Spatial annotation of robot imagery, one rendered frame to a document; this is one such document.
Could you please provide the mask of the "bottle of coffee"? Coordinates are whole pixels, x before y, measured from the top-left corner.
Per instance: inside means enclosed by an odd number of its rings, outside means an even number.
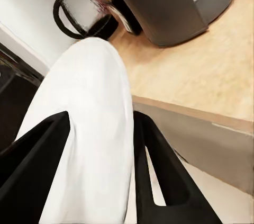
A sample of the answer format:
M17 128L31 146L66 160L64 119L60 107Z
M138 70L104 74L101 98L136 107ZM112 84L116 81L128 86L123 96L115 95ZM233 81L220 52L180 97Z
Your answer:
M142 27L124 0L106 0L105 6L120 17L129 34L138 35L142 31Z

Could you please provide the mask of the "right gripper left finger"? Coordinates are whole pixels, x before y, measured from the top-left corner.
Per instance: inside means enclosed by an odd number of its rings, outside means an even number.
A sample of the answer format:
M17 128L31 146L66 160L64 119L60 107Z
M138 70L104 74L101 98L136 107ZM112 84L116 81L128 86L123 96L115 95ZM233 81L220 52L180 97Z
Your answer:
M69 133L63 111L0 153L0 224L39 224Z

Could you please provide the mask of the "saucer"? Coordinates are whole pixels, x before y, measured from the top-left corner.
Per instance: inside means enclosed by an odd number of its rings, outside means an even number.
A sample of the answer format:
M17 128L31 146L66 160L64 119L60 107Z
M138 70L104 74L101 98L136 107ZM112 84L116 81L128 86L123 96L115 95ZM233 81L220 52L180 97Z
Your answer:
M104 38L104 37L102 37ZM133 104L113 45L87 38L42 80L17 141L45 118L68 111L70 133L39 224L124 224L133 164Z

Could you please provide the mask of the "electric kettle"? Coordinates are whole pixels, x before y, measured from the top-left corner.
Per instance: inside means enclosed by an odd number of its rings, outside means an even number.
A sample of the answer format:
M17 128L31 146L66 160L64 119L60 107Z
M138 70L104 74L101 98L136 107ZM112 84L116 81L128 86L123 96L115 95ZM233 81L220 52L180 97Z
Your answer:
M74 34L64 26L59 17L60 6L79 34ZM53 17L66 35L78 40L104 37L102 39L106 41L119 24L100 0L56 0Z

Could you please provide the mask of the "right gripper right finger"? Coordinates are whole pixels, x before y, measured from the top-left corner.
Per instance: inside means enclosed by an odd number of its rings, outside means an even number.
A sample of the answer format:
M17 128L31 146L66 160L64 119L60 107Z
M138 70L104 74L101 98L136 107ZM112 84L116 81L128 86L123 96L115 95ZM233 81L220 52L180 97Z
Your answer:
M137 224L223 224L151 117L133 111ZM146 148L166 206L153 200Z

